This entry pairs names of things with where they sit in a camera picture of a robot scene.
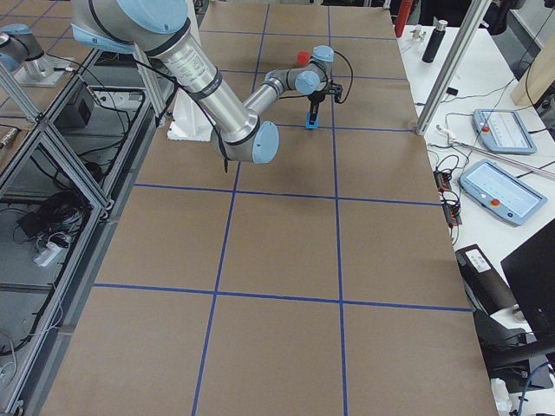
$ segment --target computer monitor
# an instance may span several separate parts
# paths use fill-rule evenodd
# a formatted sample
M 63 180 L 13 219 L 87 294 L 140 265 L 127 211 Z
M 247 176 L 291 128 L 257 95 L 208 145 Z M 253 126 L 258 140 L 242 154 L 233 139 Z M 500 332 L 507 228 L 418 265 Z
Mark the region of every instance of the computer monitor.
M 506 280 L 536 336 L 529 354 L 555 364 L 555 220 L 501 261 Z
M 480 310 L 474 323 L 490 377 L 503 379 L 509 392 L 516 393 L 546 358 L 555 365 L 555 220 L 502 260 L 501 267 L 533 335 L 507 329 Z M 552 387 L 547 367 L 529 387 Z

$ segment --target white table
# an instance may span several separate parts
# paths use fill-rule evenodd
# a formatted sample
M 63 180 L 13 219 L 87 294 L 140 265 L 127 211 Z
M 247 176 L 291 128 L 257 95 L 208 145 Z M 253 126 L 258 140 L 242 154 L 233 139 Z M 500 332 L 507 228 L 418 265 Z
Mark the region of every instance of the white table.
M 414 26 L 407 26 L 402 38 L 398 42 L 411 91 L 415 99 L 416 110 L 419 114 L 422 106 L 418 105 L 418 103 L 426 102 L 458 29 L 447 28 L 447 33 L 433 63 L 425 63 L 421 60 L 433 28 L 424 28 L 428 34 L 423 42 L 412 40 L 410 32 L 413 29 Z M 517 81 L 513 79 L 513 73 L 497 49 L 492 37 L 490 37 L 485 29 L 479 29 L 456 71 L 450 87 L 458 89 L 458 96 L 463 97 L 488 94 L 494 91 L 494 89 L 503 88 L 507 84 L 509 84 L 507 89 L 502 89 L 486 97 L 455 100 L 441 104 L 424 136 L 426 142 L 440 146 L 447 144 L 447 136 L 435 128 L 436 125 L 446 126 L 446 114 L 471 114 L 476 108 L 521 108 L 513 104 L 510 96 L 511 91 L 517 84 Z M 545 127 L 532 107 L 519 111 L 519 114 L 529 131 Z M 472 117 L 449 115 L 448 127 L 449 130 L 456 134 L 458 141 L 484 148 L 480 141 L 476 140 Z M 527 156 L 510 155 L 509 157 L 532 166 L 542 166 L 555 159 L 555 142 L 548 132 L 536 133 L 532 138 L 538 147 L 537 153 Z M 431 149 L 437 152 L 442 159 L 451 153 L 457 154 L 451 149 L 441 150 L 434 147 L 431 147 Z M 468 154 L 467 149 L 461 148 L 461 151 Z M 474 165 L 485 157 L 485 155 L 479 153 L 471 153 L 470 164 L 468 166 Z M 430 153 L 430 161 L 432 166 L 435 166 L 436 157 L 432 153 Z M 493 161 L 515 176 L 525 172 L 501 160 L 493 159 Z M 442 167 L 452 166 L 452 160 L 447 162 Z M 549 166 L 546 169 L 550 172 L 555 172 L 555 165 Z M 457 184 L 460 173 L 461 170 L 455 171 L 454 178 L 451 181 L 453 188 L 460 194 L 461 219 L 463 223 L 459 227 L 460 235 L 457 243 L 454 245 L 454 249 L 458 250 L 470 244 L 479 245 L 495 269 L 505 278 L 500 267 L 501 260 L 555 218 L 555 181 L 537 174 L 530 174 L 522 179 L 532 188 L 545 195 L 549 202 L 524 225 L 514 227 L 498 220 L 473 199 L 465 194 L 461 194 Z M 499 313 L 498 318 L 507 327 L 518 325 L 517 322 L 512 321 L 512 317 L 509 314 Z M 523 415 L 553 413 L 555 409 L 555 389 L 528 392 L 526 397 L 530 401 L 525 404 Z M 518 395 L 513 394 L 512 400 L 513 403 L 518 404 Z

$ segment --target red cap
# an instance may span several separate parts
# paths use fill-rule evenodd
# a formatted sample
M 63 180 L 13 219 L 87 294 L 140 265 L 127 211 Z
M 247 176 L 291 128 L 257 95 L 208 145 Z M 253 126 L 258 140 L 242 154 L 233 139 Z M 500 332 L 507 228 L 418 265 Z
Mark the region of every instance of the red cap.
M 299 67 L 306 67 L 309 64 L 309 60 L 310 60 L 310 53 L 307 52 L 306 50 L 301 50 L 297 54 L 297 65 Z

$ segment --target blue object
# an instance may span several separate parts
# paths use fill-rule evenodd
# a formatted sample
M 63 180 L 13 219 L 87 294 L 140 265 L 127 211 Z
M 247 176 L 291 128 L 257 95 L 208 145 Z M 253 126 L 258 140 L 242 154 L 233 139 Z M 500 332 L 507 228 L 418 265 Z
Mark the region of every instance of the blue object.
M 108 39 L 107 37 L 100 36 L 96 33 L 89 32 L 79 26 L 71 23 L 73 29 L 73 37 L 76 41 L 83 43 L 91 48 L 97 48 L 100 50 L 106 50 L 108 52 L 115 52 L 118 54 L 129 54 L 134 52 L 132 44 L 120 43 Z
M 278 153 L 278 148 L 278 128 L 271 121 L 265 121 L 258 129 L 252 144 L 252 161 L 256 164 L 272 162 Z
M 333 49 L 325 45 L 316 46 L 312 51 L 312 57 L 323 62 L 332 63 L 333 55 Z
M 0 63 L 8 70 L 8 72 L 15 71 L 19 68 L 19 62 L 6 54 L 0 54 Z
M 517 111 L 475 110 L 473 122 L 484 146 L 494 153 L 532 154 L 538 151 Z
M 524 401 L 525 401 L 525 396 L 526 396 L 526 392 L 528 391 L 528 388 L 530 387 L 530 385 L 532 384 L 532 379 L 534 378 L 534 375 L 536 375 L 536 373 L 541 370 L 543 367 L 547 367 L 549 366 L 549 361 L 544 362 L 543 364 L 541 364 L 540 366 L 537 366 L 536 368 L 534 368 L 534 370 L 528 374 L 528 377 L 526 378 L 526 383 L 524 385 L 524 390 L 522 390 L 522 394 L 520 395 L 520 400 L 519 400 L 519 411 L 517 412 L 517 416 L 521 416 L 522 415 L 522 406 L 524 405 Z
M 117 0 L 117 3 L 139 26 L 162 35 L 177 32 L 187 19 L 184 0 Z
M 295 80 L 295 89 L 302 95 L 310 95 L 316 91 L 320 82 L 320 77 L 316 72 L 304 71 Z
M 0 32 L 4 32 L 7 35 L 30 35 L 31 29 L 29 26 L 23 23 L 14 23 L 0 28 Z
M 507 223 L 522 225 L 547 202 L 547 198 L 483 159 L 460 176 L 460 186 L 484 208 Z
M 310 130 L 317 129 L 320 126 L 320 116 L 317 115 L 316 120 L 312 123 L 312 122 L 310 122 L 310 112 L 308 112 L 306 114 L 306 122 L 304 123 L 304 125 L 306 126 L 306 128 L 308 128 Z

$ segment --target blue joint cap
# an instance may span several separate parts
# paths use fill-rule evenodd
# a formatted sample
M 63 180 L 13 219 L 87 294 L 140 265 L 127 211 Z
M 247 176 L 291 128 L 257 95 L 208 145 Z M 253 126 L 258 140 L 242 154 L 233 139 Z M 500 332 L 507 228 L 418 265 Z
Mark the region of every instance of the blue joint cap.
M 0 32 L 4 32 L 7 35 L 30 35 L 31 29 L 29 26 L 23 23 L 14 23 L 0 28 Z
M 181 29 L 189 11 L 184 0 L 117 0 L 117 3 L 139 26 L 162 35 Z
M 265 121 L 252 143 L 252 161 L 259 164 L 272 162 L 278 153 L 279 131 L 274 123 Z
M 83 43 L 91 48 L 97 48 L 100 50 L 107 50 L 108 52 L 115 52 L 117 54 L 129 54 L 131 55 L 134 51 L 133 45 L 120 43 L 108 39 L 107 37 L 97 35 L 96 33 L 89 32 L 79 26 L 71 23 L 71 28 L 73 30 L 73 37 L 76 41 Z
M 8 72 L 15 71 L 19 68 L 19 62 L 6 54 L 0 54 L 0 64 L 2 64 Z
M 320 116 L 317 115 L 316 116 L 316 121 L 314 123 L 311 123 L 310 122 L 310 112 L 308 112 L 306 114 L 306 122 L 304 123 L 304 126 L 306 128 L 308 128 L 309 130 L 316 130 L 320 126 Z
M 312 57 L 322 62 L 332 63 L 333 55 L 333 49 L 325 45 L 316 46 L 312 51 Z
M 314 71 L 304 71 L 295 80 L 295 89 L 302 95 L 310 95 L 320 85 L 320 77 Z

